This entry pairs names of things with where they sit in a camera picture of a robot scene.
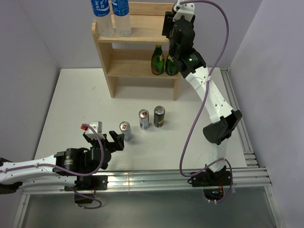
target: white wall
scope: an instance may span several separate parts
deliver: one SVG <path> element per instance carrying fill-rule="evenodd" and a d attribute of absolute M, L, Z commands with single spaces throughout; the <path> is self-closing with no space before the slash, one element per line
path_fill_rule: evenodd
<path fill-rule="evenodd" d="M 0 1 L 0 157 L 31 160 L 58 69 L 17 0 Z M 0 224 L 9 228 L 20 192 L 0 195 Z"/>
<path fill-rule="evenodd" d="M 303 10 L 303 1 L 263 0 L 230 71 L 289 228 L 304 224 Z"/>
<path fill-rule="evenodd" d="M 90 0 L 19 1 L 61 68 L 101 67 L 91 34 L 94 16 Z M 176 0 L 145 1 L 174 3 Z M 228 46 L 219 63 L 219 66 L 228 67 L 262 0 L 214 2 L 223 7 L 231 25 Z M 211 66 L 225 39 L 224 19 L 215 7 L 197 3 L 195 25 L 195 48 Z M 153 45 L 138 47 L 154 48 Z"/>

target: gray floor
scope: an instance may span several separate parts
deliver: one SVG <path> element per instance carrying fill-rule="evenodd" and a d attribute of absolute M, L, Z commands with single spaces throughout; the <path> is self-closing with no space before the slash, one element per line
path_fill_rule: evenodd
<path fill-rule="evenodd" d="M 30 197 L 23 228 L 274 228 L 264 188 L 236 189 L 214 206 L 202 190 L 104 193 L 104 206 L 76 208 L 73 195 Z"/>

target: green bottle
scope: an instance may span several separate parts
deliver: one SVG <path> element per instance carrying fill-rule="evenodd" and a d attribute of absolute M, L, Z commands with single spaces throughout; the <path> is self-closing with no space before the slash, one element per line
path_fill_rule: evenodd
<path fill-rule="evenodd" d="M 178 73 L 177 67 L 175 66 L 170 55 L 168 55 L 166 59 L 166 73 L 170 76 L 176 75 Z"/>
<path fill-rule="evenodd" d="M 165 59 L 163 57 L 162 46 L 156 45 L 151 58 L 151 71 L 155 75 L 161 75 L 165 68 Z"/>

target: silver can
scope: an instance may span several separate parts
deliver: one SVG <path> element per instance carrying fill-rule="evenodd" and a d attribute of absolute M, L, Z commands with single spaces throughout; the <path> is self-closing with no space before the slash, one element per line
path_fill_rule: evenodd
<path fill-rule="evenodd" d="M 121 122 L 119 125 L 119 129 L 121 131 L 121 133 L 124 134 L 124 140 L 130 141 L 132 139 L 132 132 L 131 132 L 131 127 L 130 124 L 126 121 Z"/>
<path fill-rule="evenodd" d="M 149 112 L 146 109 L 142 109 L 138 113 L 139 115 L 139 125 L 143 130 L 149 128 Z"/>
<path fill-rule="evenodd" d="M 162 127 L 163 126 L 163 121 L 165 119 L 165 108 L 162 106 L 157 106 L 154 109 L 154 126 L 155 127 Z"/>

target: clear plastic bottle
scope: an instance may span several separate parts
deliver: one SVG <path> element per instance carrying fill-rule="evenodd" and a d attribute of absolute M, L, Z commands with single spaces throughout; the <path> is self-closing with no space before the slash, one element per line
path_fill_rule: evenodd
<path fill-rule="evenodd" d="M 119 36 L 126 37 L 131 34 L 131 23 L 128 0 L 112 0 L 112 8 Z"/>
<path fill-rule="evenodd" d="M 110 14 L 109 0 L 91 0 L 93 12 L 97 21 L 98 32 L 102 37 L 110 37 L 114 34 Z"/>

